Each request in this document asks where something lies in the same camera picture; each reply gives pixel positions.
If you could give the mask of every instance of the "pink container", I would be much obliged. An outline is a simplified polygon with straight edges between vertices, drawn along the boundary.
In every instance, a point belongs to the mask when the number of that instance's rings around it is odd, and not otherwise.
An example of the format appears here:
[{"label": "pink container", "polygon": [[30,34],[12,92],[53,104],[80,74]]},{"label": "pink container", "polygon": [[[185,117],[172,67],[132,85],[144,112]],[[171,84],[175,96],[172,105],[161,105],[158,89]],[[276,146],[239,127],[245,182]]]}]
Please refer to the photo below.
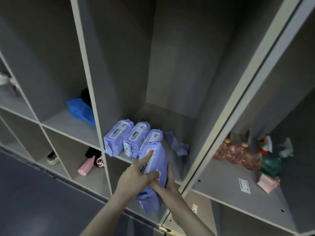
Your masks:
[{"label": "pink container", "polygon": [[95,158],[95,156],[93,156],[92,158],[87,159],[85,161],[85,163],[83,163],[83,165],[78,169],[78,172],[79,172],[80,175],[86,176],[89,173],[89,171],[94,166],[94,158]]}]

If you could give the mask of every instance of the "sneaker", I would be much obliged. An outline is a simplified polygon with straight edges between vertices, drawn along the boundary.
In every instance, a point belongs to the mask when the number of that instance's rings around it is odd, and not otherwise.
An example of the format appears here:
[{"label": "sneaker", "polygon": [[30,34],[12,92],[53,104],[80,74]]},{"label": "sneaker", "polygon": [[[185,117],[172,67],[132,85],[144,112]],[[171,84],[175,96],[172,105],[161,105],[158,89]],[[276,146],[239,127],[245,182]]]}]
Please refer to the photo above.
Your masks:
[{"label": "sneaker", "polygon": [[58,156],[55,154],[54,151],[52,151],[48,156],[47,156],[47,162],[50,165],[56,165],[59,162]]}]

